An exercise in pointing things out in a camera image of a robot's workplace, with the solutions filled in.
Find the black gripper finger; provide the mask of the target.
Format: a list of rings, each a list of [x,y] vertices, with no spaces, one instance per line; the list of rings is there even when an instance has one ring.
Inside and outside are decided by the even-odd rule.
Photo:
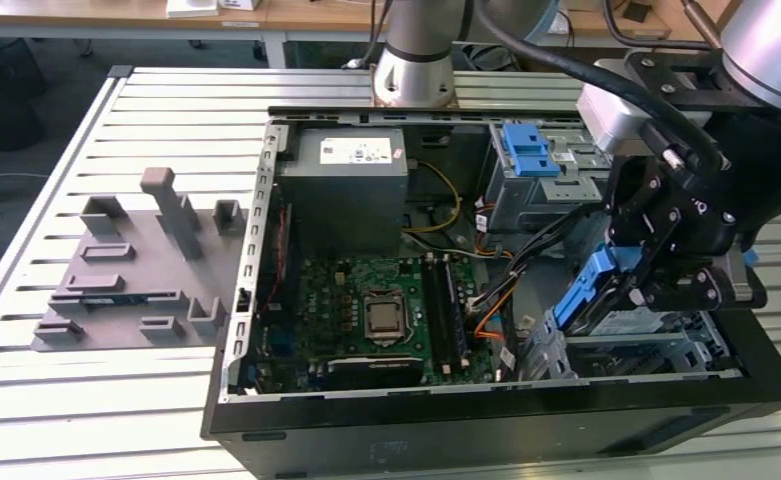
[[[641,286],[651,311],[760,309],[766,288],[756,274],[758,255],[733,248],[722,256],[675,258],[657,269]]]
[[[605,197],[613,254],[621,286],[633,301],[659,301],[654,261],[665,238],[663,170],[650,157],[617,157]]]

